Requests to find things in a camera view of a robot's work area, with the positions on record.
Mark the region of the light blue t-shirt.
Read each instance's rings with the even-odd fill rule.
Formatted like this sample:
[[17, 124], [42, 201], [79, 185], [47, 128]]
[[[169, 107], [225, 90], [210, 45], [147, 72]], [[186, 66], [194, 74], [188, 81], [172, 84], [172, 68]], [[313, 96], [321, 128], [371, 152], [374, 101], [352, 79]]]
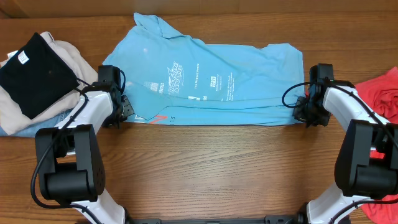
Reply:
[[206, 44], [157, 16], [135, 26], [104, 60], [126, 76], [131, 122], [163, 125], [294, 124], [303, 55], [290, 44]]

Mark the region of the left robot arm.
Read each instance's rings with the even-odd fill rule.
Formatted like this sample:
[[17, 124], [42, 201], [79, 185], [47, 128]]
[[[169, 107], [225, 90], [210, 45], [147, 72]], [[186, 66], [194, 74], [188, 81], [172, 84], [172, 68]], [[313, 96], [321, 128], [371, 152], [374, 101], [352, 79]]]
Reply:
[[80, 90], [69, 117], [35, 135], [37, 165], [30, 194], [46, 209], [74, 208], [90, 223], [132, 223], [129, 212], [105, 189], [106, 173], [96, 135], [134, 114], [124, 95], [126, 76], [113, 65], [98, 68], [98, 80]]

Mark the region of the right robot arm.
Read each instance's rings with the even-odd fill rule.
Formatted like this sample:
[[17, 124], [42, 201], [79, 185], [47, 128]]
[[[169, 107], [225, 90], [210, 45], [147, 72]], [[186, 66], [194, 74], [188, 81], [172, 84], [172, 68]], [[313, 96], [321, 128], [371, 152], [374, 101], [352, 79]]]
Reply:
[[331, 64], [309, 71], [308, 95], [292, 106], [306, 126], [326, 126], [334, 116], [345, 131], [335, 162], [334, 183], [305, 203], [289, 223], [349, 223], [349, 214], [365, 204], [390, 205], [397, 194], [397, 125], [379, 116], [349, 81], [336, 80]]

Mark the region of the folded black shirt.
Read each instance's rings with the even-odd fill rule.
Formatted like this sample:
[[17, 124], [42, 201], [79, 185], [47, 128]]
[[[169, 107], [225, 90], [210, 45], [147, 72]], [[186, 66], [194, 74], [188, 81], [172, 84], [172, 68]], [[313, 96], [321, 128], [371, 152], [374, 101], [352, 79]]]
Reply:
[[38, 33], [1, 69], [1, 87], [30, 119], [78, 86], [72, 69]]

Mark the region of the folded blue jeans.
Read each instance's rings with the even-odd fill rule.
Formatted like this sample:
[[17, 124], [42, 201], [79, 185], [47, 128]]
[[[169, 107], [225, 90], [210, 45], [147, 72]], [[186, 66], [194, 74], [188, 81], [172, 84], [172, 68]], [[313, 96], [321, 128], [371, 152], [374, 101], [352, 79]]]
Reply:
[[12, 134], [11, 136], [23, 137], [23, 138], [34, 138], [35, 134], [38, 130], [40, 130], [42, 128], [54, 127], [56, 124], [58, 124], [59, 122], [61, 122], [65, 118], [67, 118], [71, 111], [72, 111], [72, 109], [63, 111], [60, 114], [54, 116], [53, 118], [50, 118], [48, 120], [45, 120], [45, 121], [42, 121], [39, 123], [32, 124], [32, 125], [26, 127], [25, 129]]

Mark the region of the red t-shirt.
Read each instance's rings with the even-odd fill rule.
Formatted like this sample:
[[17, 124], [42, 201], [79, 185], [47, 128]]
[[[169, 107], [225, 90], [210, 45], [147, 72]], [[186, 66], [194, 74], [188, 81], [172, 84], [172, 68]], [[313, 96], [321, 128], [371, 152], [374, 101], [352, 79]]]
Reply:
[[[397, 123], [397, 67], [384, 75], [356, 85], [359, 96], [378, 115]], [[397, 204], [365, 204], [364, 214], [374, 223], [397, 224]]]

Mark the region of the folded beige garment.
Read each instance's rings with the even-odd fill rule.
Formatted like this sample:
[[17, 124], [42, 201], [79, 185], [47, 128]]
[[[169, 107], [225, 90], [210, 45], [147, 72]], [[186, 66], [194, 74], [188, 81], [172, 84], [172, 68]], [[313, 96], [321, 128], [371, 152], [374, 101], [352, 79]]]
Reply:
[[[89, 84], [98, 80], [97, 72], [81, 56], [75, 46], [62, 40], [54, 40], [49, 32], [43, 32], [40, 36], [69, 66], [77, 78]], [[79, 98], [80, 94], [78, 92], [71, 91], [37, 117], [29, 119], [22, 114], [21, 109], [17, 103], [12, 101], [9, 94], [4, 89], [1, 89], [1, 135], [10, 136], [32, 124], [48, 120], [63, 111], [70, 110], [76, 106]]]

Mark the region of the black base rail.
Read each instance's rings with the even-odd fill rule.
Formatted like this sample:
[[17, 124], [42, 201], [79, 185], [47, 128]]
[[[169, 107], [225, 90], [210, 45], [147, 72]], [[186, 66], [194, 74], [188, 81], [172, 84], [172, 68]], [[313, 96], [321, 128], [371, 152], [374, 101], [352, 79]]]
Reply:
[[267, 215], [264, 218], [222, 218], [200, 220], [161, 220], [158, 218], [126, 218], [126, 224], [309, 224], [307, 218], [298, 215]]

